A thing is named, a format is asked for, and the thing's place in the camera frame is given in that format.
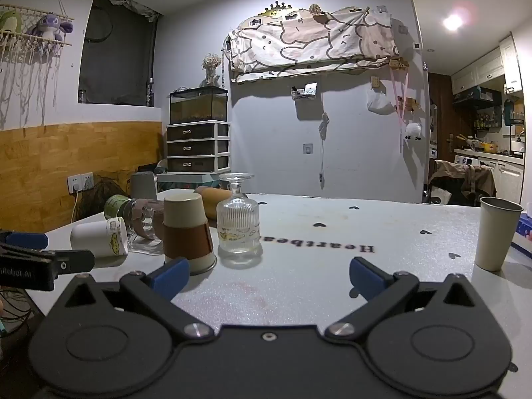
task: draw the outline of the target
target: wooden wall panel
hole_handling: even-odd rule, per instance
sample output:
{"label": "wooden wall panel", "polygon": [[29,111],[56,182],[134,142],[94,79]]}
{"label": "wooden wall panel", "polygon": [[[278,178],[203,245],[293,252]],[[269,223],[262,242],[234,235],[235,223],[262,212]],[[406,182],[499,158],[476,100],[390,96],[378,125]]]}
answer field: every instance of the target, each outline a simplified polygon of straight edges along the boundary
{"label": "wooden wall panel", "polygon": [[0,227],[46,232],[70,222],[67,177],[126,181],[162,155],[160,122],[58,124],[0,131]]}

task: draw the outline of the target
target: ceiling light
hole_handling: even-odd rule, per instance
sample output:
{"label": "ceiling light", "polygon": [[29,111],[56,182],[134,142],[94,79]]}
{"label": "ceiling light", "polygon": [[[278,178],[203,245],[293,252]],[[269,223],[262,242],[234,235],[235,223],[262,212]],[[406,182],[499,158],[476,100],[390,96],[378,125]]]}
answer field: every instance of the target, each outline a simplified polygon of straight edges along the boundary
{"label": "ceiling light", "polygon": [[462,21],[462,18],[458,15],[451,15],[449,18],[443,20],[443,25],[445,25],[445,28],[450,31],[458,30],[463,24],[464,21]]}

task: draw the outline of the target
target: fabric tapestry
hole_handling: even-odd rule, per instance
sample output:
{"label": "fabric tapestry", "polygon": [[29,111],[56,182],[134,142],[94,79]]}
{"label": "fabric tapestry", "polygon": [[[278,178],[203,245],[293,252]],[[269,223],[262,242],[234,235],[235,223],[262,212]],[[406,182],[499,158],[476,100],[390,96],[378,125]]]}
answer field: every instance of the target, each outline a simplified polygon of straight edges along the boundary
{"label": "fabric tapestry", "polygon": [[229,33],[224,52],[231,81],[365,70],[398,57],[389,13],[346,7],[312,16],[295,10],[280,18],[249,18]]}

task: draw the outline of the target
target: blue gripper pad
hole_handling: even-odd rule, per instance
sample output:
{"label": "blue gripper pad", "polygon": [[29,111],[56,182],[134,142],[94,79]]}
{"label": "blue gripper pad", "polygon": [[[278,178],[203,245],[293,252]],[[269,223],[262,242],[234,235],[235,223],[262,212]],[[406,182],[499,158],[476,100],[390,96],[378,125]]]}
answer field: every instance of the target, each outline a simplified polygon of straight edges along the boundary
{"label": "blue gripper pad", "polygon": [[186,258],[176,258],[146,276],[148,286],[170,301],[188,283],[191,269]]}
{"label": "blue gripper pad", "polygon": [[382,293],[395,281],[393,276],[360,256],[351,260],[349,279],[353,287],[368,301]]}
{"label": "blue gripper pad", "polygon": [[0,337],[4,337],[6,334],[7,334],[7,330],[2,324],[2,320],[0,320]]}
{"label": "blue gripper pad", "polygon": [[25,249],[46,249],[48,237],[46,234],[35,232],[12,232],[5,238],[7,245],[23,247]]}

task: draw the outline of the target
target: ribbed glass jar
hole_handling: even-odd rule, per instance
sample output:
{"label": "ribbed glass jar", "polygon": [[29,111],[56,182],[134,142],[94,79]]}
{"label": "ribbed glass jar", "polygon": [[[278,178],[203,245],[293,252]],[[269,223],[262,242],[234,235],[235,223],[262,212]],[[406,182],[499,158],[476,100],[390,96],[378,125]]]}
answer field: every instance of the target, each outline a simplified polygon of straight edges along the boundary
{"label": "ribbed glass jar", "polygon": [[216,207],[218,238],[226,252],[251,252],[259,246],[259,204],[241,191],[241,182],[252,177],[237,172],[220,176],[220,180],[229,181],[232,192],[231,198]]}

